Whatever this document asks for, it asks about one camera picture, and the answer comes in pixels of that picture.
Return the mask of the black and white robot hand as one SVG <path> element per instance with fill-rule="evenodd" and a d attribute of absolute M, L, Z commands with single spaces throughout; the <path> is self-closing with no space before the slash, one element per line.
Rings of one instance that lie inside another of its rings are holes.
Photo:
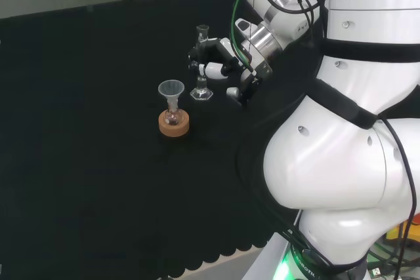
<path fill-rule="evenodd" d="M 239 74 L 240 85 L 227 88 L 226 95 L 246 106 L 259 85 L 272 76 L 272 68 L 248 40 L 240 45 L 240 52 L 246 57 L 248 65 L 240 60 L 238 53 L 233 52 L 229 39 L 208 39 L 188 52 L 188 67 L 198 75 L 219 81 Z"/>

